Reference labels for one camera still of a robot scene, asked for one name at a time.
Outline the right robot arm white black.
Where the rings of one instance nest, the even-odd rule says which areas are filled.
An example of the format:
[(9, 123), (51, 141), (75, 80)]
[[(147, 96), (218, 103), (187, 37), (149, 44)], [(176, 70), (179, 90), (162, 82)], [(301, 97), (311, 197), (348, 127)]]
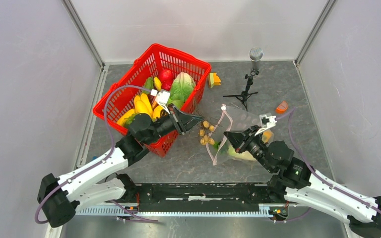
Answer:
[(340, 220), (363, 238), (381, 237), (381, 196), (353, 192), (296, 158), (284, 141), (266, 144), (262, 135), (257, 125), (224, 132), (235, 152), (249, 152), (272, 174), (266, 189), (270, 201), (305, 205)]

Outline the brown longan bunch toy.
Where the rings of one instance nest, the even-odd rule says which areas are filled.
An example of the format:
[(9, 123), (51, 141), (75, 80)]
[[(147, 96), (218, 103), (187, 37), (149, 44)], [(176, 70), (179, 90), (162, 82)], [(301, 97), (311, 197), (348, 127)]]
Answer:
[(217, 123), (214, 123), (209, 117), (203, 117), (202, 122), (198, 124), (199, 143), (203, 146), (214, 145), (215, 139), (212, 137), (217, 128)]

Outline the napa cabbage toy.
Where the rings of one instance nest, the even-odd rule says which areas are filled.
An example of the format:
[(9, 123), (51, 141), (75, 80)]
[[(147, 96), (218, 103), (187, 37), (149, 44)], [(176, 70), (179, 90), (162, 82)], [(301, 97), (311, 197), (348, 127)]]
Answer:
[(196, 87), (194, 79), (186, 72), (180, 72), (174, 79), (170, 89), (170, 99), (187, 101)]

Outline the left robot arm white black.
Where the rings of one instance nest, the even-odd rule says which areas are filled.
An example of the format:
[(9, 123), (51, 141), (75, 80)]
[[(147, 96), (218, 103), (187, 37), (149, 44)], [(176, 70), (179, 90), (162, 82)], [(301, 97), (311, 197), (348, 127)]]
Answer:
[(141, 160), (149, 153), (147, 146), (162, 136), (174, 131), (185, 134), (203, 120), (202, 116), (184, 113), (175, 106), (157, 120), (145, 113), (135, 115), (127, 134), (120, 141), (113, 142), (105, 154), (65, 175), (55, 177), (50, 173), (42, 178), (35, 222), (57, 228), (78, 211), (99, 202), (132, 201), (136, 196), (134, 186), (120, 179), (99, 182)]

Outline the green leafy vegetable toy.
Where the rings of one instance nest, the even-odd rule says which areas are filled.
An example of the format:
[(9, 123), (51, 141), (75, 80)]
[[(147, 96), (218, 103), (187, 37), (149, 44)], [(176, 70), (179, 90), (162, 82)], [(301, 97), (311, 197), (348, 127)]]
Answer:
[(230, 148), (229, 142), (224, 143), (223, 146), (221, 146), (221, 143), (218, 142), (218, 143), (215, 143), (213, 145), (213, 147), (216, 150), (215, 153), (218, 155), (228, 155), (229, 154), (229, 148)]

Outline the white long radish toy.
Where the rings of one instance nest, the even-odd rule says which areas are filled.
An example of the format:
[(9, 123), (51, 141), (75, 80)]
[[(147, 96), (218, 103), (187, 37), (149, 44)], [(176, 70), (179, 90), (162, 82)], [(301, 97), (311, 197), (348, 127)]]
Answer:
[(243, 161), (256, 161), (256, 159), (252, 156), (249, 151), (245, 151), (243, 153), (237, 153), (232, 146), (229, 146), (227, 149), (228, 155), (230, 155), (233, 159), (243, 160)]

